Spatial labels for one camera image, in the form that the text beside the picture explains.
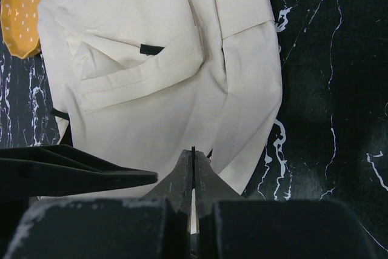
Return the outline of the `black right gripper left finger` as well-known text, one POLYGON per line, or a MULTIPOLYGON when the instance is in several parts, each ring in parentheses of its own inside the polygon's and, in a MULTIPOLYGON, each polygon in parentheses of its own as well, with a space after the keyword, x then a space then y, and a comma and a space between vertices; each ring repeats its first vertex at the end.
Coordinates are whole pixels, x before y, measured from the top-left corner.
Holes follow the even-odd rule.
POLYGON ((192 152, 164 180, 126 189, 1 201, 5 258, 185 258, 192 152))

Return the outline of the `cream canvas student bag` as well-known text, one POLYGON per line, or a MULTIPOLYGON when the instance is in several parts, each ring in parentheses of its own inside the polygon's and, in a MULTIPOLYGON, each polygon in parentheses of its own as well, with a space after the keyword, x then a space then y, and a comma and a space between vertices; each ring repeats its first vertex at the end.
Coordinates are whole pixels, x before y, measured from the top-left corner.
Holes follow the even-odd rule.
POLYGON ((164 178, 195 147, 245 189, 283 93, 270 0, 41 0, 38 16, 75 148, 164 178))

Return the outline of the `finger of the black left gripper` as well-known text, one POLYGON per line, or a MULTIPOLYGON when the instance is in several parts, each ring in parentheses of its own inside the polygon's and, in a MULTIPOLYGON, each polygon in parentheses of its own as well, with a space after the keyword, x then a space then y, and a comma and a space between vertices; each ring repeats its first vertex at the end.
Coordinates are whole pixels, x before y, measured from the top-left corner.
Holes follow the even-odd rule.
POLYGON ((157 180, 156 172, 117 166, 68 145, 1 150, 1 201, 126 189, 157 180))

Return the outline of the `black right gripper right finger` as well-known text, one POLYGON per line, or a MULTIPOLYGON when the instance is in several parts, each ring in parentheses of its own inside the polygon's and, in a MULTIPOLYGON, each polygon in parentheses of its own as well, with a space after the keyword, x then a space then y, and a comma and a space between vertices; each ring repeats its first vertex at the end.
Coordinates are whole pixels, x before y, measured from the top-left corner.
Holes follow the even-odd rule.
POLYGON ((376 258, 355 214, 335 201, 249 200, 192 151, 198 258, 376 258))

